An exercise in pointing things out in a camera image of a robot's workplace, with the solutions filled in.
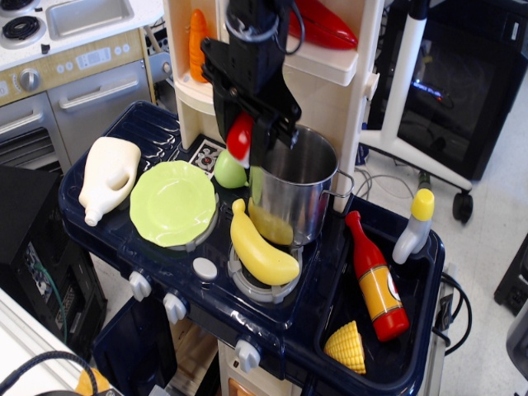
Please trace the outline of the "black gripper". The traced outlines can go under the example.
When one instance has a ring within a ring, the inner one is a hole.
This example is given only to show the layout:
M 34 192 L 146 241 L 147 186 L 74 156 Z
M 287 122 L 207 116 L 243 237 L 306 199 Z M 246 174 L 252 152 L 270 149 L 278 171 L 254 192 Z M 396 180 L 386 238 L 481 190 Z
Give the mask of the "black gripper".
M 241 112 L 253 117 L 249 163 L 261 166 L 279 139 L 292 148 L 298 140 L 302 111 L 283 77 L 286 35 L 253 43 L 231 37 L 228 43 L 205 38 L 203 77 L 213 86 L 219 134 L 227 142 Z

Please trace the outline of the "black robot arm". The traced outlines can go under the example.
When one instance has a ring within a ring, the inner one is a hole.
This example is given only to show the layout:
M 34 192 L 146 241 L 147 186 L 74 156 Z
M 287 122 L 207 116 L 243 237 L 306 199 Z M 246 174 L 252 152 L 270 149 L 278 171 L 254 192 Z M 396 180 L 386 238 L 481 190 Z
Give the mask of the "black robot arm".
M 203 77 L 213 88 L 221 138 L 243 167 L 260 166 L 277 141 L 292 149 L 302 111 L 283 77 L 292 1 L 231 1 L 229 41 L 206 38 Z

